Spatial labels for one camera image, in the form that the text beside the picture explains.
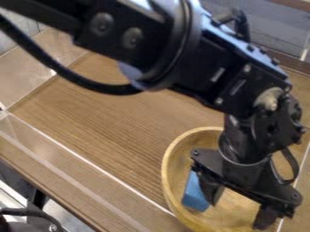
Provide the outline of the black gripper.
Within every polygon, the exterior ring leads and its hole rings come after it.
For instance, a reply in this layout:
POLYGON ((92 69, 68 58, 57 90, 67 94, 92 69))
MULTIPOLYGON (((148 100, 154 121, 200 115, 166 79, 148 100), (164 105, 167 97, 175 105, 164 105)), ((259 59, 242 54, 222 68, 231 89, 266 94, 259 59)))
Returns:
POLYGON ((250 163, 232 160, 235 154, 220 135, 216 150, 194 148, 190 152, 191 169, 208 203, 215 206, 224 189, 231 189, 260 205, 251 227, 267 230, 279 218, 291 218, 302 204, 303 196, 291 185, 296 177, 280 177, 270 154, 250 163))

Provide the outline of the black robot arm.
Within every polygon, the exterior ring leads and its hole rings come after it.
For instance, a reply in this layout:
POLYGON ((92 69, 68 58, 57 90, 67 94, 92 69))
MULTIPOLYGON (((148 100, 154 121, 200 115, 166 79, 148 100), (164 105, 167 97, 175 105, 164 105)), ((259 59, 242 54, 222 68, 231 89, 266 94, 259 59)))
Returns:
POLYGON ((68 82, 108 95, 168 89, 224 114, 216 149, 194 149, 203 202, 231 189, 259 204, 252 227, 290 218, 303 197, 278 175, 272 155, 296 162, 302 108, 278 60, 251 42, 246 14, 212 14, 200 0, 0 0, 0 7, 59 29, 76 46, 116 60, 125 84, 84 78, 0 15, 0 31, 68 82))

